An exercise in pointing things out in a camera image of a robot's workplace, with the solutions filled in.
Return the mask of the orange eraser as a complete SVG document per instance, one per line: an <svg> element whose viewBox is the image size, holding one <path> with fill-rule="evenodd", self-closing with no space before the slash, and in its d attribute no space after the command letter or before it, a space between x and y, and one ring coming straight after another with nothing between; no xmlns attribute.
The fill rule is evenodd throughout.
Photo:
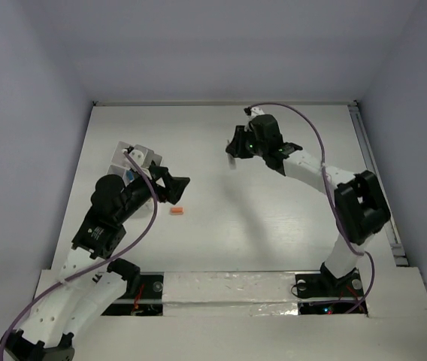
<svg viewBox="0 0 427 361"><path fill-rule="evenodd" d="M184 213L183 207L172 207L170 209L170 214L172 215L182 215Z"/></svg>

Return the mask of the grey pencil shaped case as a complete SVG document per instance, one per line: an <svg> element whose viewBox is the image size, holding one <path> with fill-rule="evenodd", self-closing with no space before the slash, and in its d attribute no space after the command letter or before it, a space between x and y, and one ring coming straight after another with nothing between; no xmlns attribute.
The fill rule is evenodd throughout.
<svg viewBox="0 0 427 361"><path fill-rule="evenodd" d="M226 153L227 153L227 159L228 159L228 163L229 163L229 168L231 170L235 170L236 169L236 159L233 157L233 155L231 153L231 150L232 150L231 142L227 141Z"/></svg>

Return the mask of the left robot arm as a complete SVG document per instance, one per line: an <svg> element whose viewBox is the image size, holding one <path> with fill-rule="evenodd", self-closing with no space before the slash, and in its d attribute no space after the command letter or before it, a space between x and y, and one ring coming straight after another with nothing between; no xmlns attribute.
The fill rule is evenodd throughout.
<svg viewBox="0 0 427 361"><path fill-rule="evenodd" d="M115 251L126 235L123 224L149 200L177 204L189 182L156 164L138 171L130 184L116 174L101 177L56 282L5 331L0 359L73 359L82 334L115 300L133 296L140 286L140 268L122 258L131 247Z"/></svg>

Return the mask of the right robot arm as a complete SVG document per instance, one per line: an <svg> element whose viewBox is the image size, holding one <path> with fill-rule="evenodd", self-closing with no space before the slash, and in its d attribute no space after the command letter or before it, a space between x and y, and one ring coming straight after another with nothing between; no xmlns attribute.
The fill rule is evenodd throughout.
<svg viewBox="0 0 427 361"><path fill-rule="evenodd" d="M248 122L236 126L226 146L230 162L262 158L267 167L326 195L339 236L319 274L298 284L301 298L338 297L353 279L356 264L391 212L375 173L345 171L326 164L303 147L286 142L277 120L261 108L247 109Z"/></svg>

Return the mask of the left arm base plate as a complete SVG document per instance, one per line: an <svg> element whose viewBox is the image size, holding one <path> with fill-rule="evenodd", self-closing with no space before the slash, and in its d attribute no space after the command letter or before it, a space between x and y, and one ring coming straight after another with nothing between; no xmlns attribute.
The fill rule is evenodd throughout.
<svg viewBox="0 0 427 361"><path fill-rule="evenodd" d="M141 274L135 291L128 291L109 305L102 316L156 317L163 315L163 273Z"/></svg>

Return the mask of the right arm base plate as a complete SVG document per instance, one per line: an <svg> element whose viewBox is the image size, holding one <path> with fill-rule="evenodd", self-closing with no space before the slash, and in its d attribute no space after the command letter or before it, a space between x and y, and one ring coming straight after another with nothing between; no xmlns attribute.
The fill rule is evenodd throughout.
<svg viewBox="0 0 427 361"><path fill-rule="evenodd" d="M337 285L328 284L320 273L295 276L291 294L298 300L300 315L367 314L362 280L355 269Z"/></svg>

